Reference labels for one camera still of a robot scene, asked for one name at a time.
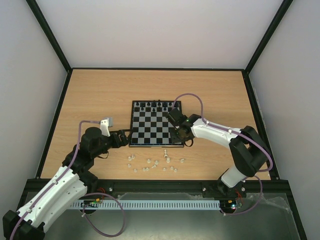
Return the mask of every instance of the black enclosure frame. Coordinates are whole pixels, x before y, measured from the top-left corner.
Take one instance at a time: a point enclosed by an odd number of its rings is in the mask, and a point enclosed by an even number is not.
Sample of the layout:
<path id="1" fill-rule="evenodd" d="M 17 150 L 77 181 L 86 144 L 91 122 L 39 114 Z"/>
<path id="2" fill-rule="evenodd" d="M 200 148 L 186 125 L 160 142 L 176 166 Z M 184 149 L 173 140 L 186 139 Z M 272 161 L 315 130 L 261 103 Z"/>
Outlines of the black enclosure frame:
<path id="1" fill-rule="evenodd" d="M 157 70 L 157 71 L 240 71 L 242 73 L 244 84 L 246 87 L 247 95 L 251 105 L 253 117 L 257 127 L 257 131 L 261 136 L 262 140 L 270 149 L 270 143 L 266 133 L 265 125 L 260 113 L 260 109 L 257 103 L 257 99 L 253 90 L 253 86 L 249 77 L 249 73 L 252 71 L 256 62 L 258 61 L 260 55 L 271 39 L 273 33 L 276 31 L 279 23 L 286 14 L 293 0 L 283 0 L 278 11 L 273 17 L 268 29 L 263 35 L 259 45 L 257 46 L 254 54 L 252 55 L 247 67 L 245 69 L 234 69 L 234 68 L 131 68 L 131 67 L 106 67 L 106 68 L 91 68 L 91 67 L 71 67 L 68 63 L 66 56 L 64 55 L 57 39 L 55 38 L 48 22 L 45 19 L 40 7 L 38 6 L 36 0 L 26 0 L 31 11 L 33 12 L 35 18 L 40 24 L 43 32 L 51 43 L 54 51 L 56 52 L 58 58 L 60 59 L 64 69 L 67 72 L 67 77 L 62 89 L 62 93 L 58 102 L 58 106 L 53 117 L 52 125 L 48 134 L 48 138 L 43 150 L 43 154 L 39 163 L 38 170 L 34 179 L 28 179 L 22 193 L 18 208 L 25 204 L 28 193 L 39 192 L 45 184 L 49 181 L 48 179 L 40 179 L 41 173 L 47 158 L 51 140 L 56 128 L 56 124 L 59 118 L 59 114 L 64 102 L 64 98 L 68 89 L 71 75 L 73 69 L 105 69 L 105 70 Z M 303 228 L 295 200 L 287 180 L 281 180 L 279 177 L 277 165 L 274 162 L 274 157 L 271 152 L 271 158 L 273 160 L 273 169 L 269 172 L 271 180 L 263 180 L 263 192 L 264 193 L 285 193 L 293 213 L 294 221 L 300 236 L 300 239 L 306 240 L 306 233 Z M 219 193 L 212 191 L 209 187 L 215 185 L 215 180 L 112 180 L 112 179 L 100 179 L 98 185 L 104 187 L 105 189 L 111 188 L 112 191 L 108 193 L 117 196 L 123 193 L 189 193 L 189 194 L 202 194 L 203 197 L 214 197 L 217 200 L 225 199 Z M 248 180 L 243 183 L 243 187 L 246 189 L 247 193 L 257 193 L 260 192 L 259 182 L 256 180 Z"/>

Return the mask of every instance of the white ceiling panel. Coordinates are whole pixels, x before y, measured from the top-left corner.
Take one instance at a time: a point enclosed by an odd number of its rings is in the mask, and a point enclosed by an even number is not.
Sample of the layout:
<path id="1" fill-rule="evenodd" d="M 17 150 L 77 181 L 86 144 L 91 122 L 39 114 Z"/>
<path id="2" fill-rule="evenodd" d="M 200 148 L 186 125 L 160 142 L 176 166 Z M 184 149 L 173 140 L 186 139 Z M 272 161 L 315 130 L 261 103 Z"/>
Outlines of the white ceiling panel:
<path id="1" fill-rule="evenodd" d="M 72 67 L 245 68 L 281 0 L 38 0 Z"/>

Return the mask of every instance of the robotic arm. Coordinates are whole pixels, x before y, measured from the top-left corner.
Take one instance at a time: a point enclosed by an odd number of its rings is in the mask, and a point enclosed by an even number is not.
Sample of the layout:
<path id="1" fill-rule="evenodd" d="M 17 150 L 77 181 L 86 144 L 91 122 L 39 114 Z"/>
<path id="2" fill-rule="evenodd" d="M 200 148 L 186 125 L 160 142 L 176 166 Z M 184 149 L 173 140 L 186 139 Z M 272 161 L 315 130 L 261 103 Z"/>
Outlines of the robotic arm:
<path id="1" fill-rule="evenodd" d="M 229 168 L 218 179 L 218 190 L 224 195 L 241 180 L 253 177 L 267 160 L 266 155 L 255 145 L 234 132 L 252 139 L 270 154 L 266 144 L 251 126 L 240 129 L 226 127 L 210 121 L 204 123 L 200 115 L 192 114 L 187 117 L 177 108 L 169 112 L 166 118 L 174 126 L 174 129 L 170 131 L 173 143 L 203 138 L 230 149 L 234 166 Z"/>
<path id="2" fill-rule="evenodd" d="M 89 172 L 94 165 L 94 159 L 101 154 L 109 153 L 108 150 L 111 148 L 126 146 L 132 134 L 130 133 L 128 137 L 125 135 L 125 132 L 130 130 L 109 131 L 108 127 L 112 125 L 111 120 L 107 118 L 101 121 L 100 128 L 89 127 L 81 137 L 72 166 L 68 169 L 77 145 L 66 156 L 54 177 L 33 199 L 17 212 L 9 210 L 3 216 L 3 233 L 7 239 L 11 237 L 18 221 L 23 218 L 13 239 L 43 240 L 53 222 L 74 201 L 97 189 L 98 178 Z"/>

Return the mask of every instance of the wooden surface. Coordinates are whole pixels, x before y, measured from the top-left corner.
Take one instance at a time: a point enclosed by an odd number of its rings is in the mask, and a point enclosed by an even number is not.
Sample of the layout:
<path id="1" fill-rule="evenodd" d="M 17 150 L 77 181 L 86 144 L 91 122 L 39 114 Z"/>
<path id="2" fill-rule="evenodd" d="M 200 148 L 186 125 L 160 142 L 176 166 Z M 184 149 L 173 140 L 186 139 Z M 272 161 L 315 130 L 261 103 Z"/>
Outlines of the wooden surface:
<path id="1" fill-rule="evenodd" d="M 183 93 L 200 96 L 204 116 L 214 123 L 235 128 L 255 127 L 240 71 L 75 69 L 41 177 L 51 178 L 72 151 L 77 143 L 79 121 L 113 117 L 111 130 L 129 129 L 133 100 L 174 100 Z M 180 100 L 185 115 L 200 114 L 195 97 L 184 96 Z M 90 126 L 99 125 L 85 123 L 82 132 Z M 107 159 L 95 159 L 90 171 L 99 179 L 216 180 L 234 164 L 229 149 L 205 139 L 195 138 L 192 147 L 166 149 L 170 163 L 166 163 L 161 147 L 111 149 Z M 135 159 L 128 161 L 131 154 L 135 154 Z M 181 158 L 185 159 L 184 163 L 180 163 Z M 151 168 L 155 160 L 159 165 Z M 173 172 L 170 166 L 178 171 Z M 268 173 L 259 176 L 270 179 Z"/>

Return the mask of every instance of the chessboard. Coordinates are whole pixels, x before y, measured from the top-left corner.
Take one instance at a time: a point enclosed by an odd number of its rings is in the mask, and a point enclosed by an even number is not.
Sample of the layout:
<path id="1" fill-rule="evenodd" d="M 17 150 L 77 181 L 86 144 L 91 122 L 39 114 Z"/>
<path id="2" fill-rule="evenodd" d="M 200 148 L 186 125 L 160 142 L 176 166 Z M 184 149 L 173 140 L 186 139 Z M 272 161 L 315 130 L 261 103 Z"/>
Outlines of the chessboard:
<path id="1" fill-rule="evenodd" d="M 182 142 L 172 143 L 169 129 L 173 126 L 166 116 L 173 108 L 174 101 L 132 101 L 129 147 L 184 147 Z M 182 111 L 181 101 L 175 108 Z"/>

